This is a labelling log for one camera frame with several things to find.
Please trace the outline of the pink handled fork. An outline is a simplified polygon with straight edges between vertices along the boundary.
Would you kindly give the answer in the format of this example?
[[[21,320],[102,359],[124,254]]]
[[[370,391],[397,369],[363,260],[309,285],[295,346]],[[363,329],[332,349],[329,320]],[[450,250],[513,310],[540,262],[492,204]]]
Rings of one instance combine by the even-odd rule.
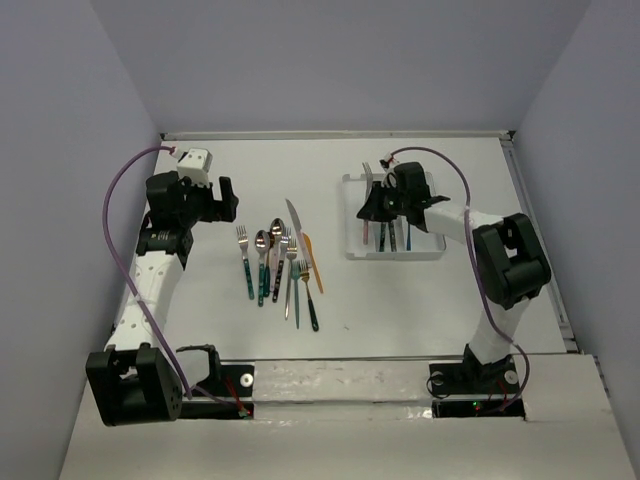
[[[373,183],[373,172],[371,169],[371,166],[368,162],[363,162],[362,163],[362,167],[364,170],[364,176],[365,176],[365,195],[364,195],[364,200],[367,201],[369,198],[369,195],[371,193],[371,189],[372,189],[372,183]],[[363,221],[363,244],[364,245],[368,245],[369,244],[369,221],[368,220],[364,220]]]

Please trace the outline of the orange handled knife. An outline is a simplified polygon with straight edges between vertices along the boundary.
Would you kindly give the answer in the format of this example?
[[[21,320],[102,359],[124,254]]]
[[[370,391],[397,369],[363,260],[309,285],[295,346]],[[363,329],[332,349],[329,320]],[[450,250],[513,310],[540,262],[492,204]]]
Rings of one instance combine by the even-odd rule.
[[[312,247],[311,239],[305,232],[303,232],[303,239],[304,239],[307,251],[309,253],[309,258],[310,258],[309,261],[310,261],[311,266],[312,266],[312,271],[314,273],[314,276],[315,276],[315,279],[316,279],[316,283],[318,285],[319,292],[321,294],[324,294],[324,286],[323,286],[323,282],[322,282],[322,279],[321,279],[321,275],[320,275],[318,267],[317,267],[317,262],[315,260],[314,254],[313,254],[313,247]]]

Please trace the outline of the gold fork green handle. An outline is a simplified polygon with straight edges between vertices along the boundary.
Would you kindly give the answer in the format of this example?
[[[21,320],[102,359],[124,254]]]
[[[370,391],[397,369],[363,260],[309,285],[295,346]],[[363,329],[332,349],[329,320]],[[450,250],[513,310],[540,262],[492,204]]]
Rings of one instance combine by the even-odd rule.
[[[307,305],[309,309],[311,328],[314,332],[318,332],[320,327],[319,327],[315,305],[314,305],[313,298],[311,296],[311,292],[309,288],[310,273],[309,273],[308,263],[305,260],[300,260],[298,262],[298,266],[300,270],[301,280],[304,282],[304,285],[305,285],[305,292],[307,297]]]

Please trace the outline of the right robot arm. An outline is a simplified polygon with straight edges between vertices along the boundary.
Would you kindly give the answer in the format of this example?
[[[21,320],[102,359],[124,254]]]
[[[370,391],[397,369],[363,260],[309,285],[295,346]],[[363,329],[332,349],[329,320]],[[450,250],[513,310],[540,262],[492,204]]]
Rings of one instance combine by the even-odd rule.
[[[433,364],[428,385],[433,395],[488,395],[498,385],[506,397],[521,394],[527,376],[519,376],[514,352],[524,350],[514,340],[524,311],[551,280],[551,268],[533,224],[523,213],[500,217],[472,209],[432,193],[417,162],[381,163],[385,174],[373,182],[357,216],[389,223],[403,218],[418,230],[464,245],[482,302],[483,312],[458,363]]]

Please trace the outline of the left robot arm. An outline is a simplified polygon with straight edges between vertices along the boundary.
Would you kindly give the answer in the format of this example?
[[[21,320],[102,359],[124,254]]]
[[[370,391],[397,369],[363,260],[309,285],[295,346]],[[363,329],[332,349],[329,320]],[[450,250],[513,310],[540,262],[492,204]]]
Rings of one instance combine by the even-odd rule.
[[[148,210],[138,234],[133,264],[125,268],[129,294],[103,350],[92,352],[86,374],[103,423],[109,427],[178,419],[191,387],[215,392],[221,370],[206,360],[187,375],[163,335],[173,293],[193,247],[199,222],[231,223],[238,197],[232,181],[219,179],[221,197],[208,181],[176,171],[146,181]]]

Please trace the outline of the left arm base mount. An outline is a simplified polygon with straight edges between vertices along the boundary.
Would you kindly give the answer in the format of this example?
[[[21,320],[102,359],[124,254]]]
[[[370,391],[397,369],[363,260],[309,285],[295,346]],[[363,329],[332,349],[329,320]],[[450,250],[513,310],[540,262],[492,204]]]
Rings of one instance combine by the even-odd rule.
[[[192,399],[183,396],[178,420],[252,420],[254,363],[222,362],[194,371]]]

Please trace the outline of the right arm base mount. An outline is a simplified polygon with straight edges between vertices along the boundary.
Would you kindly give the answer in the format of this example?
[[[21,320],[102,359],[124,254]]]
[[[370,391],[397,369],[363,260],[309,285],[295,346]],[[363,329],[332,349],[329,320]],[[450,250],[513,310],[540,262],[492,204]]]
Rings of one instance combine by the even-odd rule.
[[[523,401],[511,403],[520,388],[512,358],[502,365],[481,366],[478,372],[465,370],[462,362],[430,364],[426,388],[437,419],[525,418]]]

